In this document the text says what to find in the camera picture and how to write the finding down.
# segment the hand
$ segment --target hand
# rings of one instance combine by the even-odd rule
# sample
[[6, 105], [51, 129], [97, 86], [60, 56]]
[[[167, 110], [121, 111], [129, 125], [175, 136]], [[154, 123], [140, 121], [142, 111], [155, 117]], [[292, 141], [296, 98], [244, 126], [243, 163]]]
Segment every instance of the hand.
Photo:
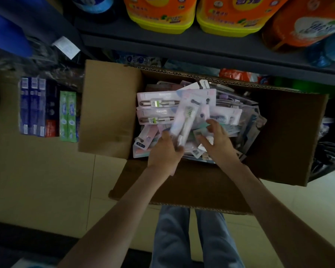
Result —
[[223, 171], [225, 171], [224, 168], [226, 166], [241, 165], [242, 163], [232, 146], [227, 132], [214, 119], [209, 119], [206, 122], [210, 124], [207, 129], [214, 134], [213, 145], [203, 135], [199, 135], [198, 140], [203, 144], [210, 157]]
[[184, 148], [178, 147], [175, 151], [173, 141], [167, 131], [163, 131], [160, 139], [150, 151], [147, 161], [148, 168], [154, 168], [167, 179], [178, 166], [181, 158], [184, 155]]

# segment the jeans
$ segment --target jeans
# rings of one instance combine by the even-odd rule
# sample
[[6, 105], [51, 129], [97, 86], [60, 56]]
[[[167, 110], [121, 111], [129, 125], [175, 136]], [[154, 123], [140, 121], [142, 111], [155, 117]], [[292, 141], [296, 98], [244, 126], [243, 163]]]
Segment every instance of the jeans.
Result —
[[[221, 213], [196, 210], [205, 268], [244, 267]], [[164, 205], [156, 226], [150, 267], [192, 267], [190, 209]]]

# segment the orange detergent bottle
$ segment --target orange detergent bottle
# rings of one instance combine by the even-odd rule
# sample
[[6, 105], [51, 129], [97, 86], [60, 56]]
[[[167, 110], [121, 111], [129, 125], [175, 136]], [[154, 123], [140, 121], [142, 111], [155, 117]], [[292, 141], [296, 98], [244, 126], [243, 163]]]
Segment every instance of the orange detergent bottle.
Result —
[[287, 0], [201, 0], [201, 29], [220, 36], [244, 37], [259, 31]]
[[335, 33], [335, 0], [290, 0], [273, 19], [262, 37], [268, 48], [290, 52]]
[[140, 27], [181, 34], [194, 22], [197, 0], [124, 0], [129, 17]]

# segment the blue bottle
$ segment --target blue bottle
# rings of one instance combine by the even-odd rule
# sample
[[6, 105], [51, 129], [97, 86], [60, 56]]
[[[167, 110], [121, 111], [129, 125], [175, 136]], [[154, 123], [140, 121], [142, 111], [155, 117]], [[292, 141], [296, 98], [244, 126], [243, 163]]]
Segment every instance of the blue bottle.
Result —
[[309, 63], [315, 67], [327, 67], [335, 63], [335, 34], [309, 46], [306, 54]]
[[109, 23], [117, 18], [115, 0], [72, 0], [79, 15], [97, 23]]

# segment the tile floor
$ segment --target tile floor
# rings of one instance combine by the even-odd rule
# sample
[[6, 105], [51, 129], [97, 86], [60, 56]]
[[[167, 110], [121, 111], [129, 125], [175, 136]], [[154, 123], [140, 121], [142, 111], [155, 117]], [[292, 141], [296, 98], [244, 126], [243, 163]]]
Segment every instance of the tile floor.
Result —
[[[58, 138], [17, 130], [16, 81], [0, 78], [0, 222], [82, 237], [113, 205], [108, 198], [125, 160], [77, 152]], [[263, 181], [301, 219], [335, 245], [335, 172], [308, 187]], [[151, 251], [159, 206], [150, 205], [131, 248]], [[246, 267], [282, 267], [253, 216], [225, 214]], [[192, 258], [202, 260], [195, 213]]]

